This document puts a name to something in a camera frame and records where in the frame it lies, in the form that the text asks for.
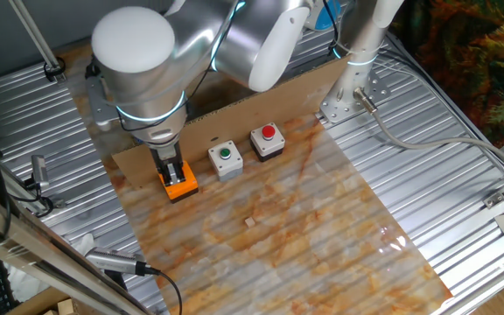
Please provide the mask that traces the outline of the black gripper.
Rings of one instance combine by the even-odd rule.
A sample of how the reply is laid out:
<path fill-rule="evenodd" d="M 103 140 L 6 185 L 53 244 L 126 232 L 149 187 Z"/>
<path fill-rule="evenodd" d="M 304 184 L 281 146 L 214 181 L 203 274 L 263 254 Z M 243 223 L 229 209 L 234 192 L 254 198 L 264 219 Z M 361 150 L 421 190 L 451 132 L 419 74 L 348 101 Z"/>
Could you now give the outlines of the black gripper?
<path fill-rule="evenodd" d="M 184 160 L 179 143 L 168 143 L 163 146 L 150 147 L 151 156 L 165 184 L 182 183 L 186 181 Z"/>

